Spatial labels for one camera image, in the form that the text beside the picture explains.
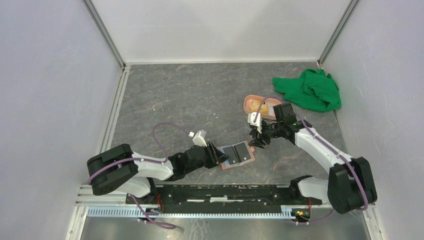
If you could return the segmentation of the tan leather card holder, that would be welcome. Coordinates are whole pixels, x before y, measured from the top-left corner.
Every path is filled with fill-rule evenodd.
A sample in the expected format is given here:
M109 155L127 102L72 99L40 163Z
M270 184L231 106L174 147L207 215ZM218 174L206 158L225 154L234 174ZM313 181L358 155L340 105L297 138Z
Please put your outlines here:
M220 146L218 149L229 156L226 161L221 163L223 170L243 166L256 160L254 156L255 148L250 147L247 140L232 145Z

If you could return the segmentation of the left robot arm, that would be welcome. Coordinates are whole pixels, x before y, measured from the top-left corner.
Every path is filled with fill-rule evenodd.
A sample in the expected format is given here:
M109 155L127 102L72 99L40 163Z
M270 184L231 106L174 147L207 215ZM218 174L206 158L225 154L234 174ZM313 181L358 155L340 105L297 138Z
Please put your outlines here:
M95 196L118 191L151 204L157 198L154 179L174 182L197 169L211 169L228 159L229 156L212 142L206 146L194 145L165 158L141 155L132 151L129 144L123 143L87 161L87 182Z

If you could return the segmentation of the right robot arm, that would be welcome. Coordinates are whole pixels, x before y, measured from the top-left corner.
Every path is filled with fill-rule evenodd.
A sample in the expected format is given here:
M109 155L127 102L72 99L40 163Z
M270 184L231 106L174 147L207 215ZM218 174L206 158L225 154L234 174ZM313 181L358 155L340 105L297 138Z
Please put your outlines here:
M312 125L299 119L289 103L273 107L275 120L266 122L259 112L250 112L251 147L264 148L272 139L284 138L308 153L327 172L327 179L304 175L290 181L289 199L302 204L308 198L329 203L339 214L366 210L378 199L371 165L325 140Z

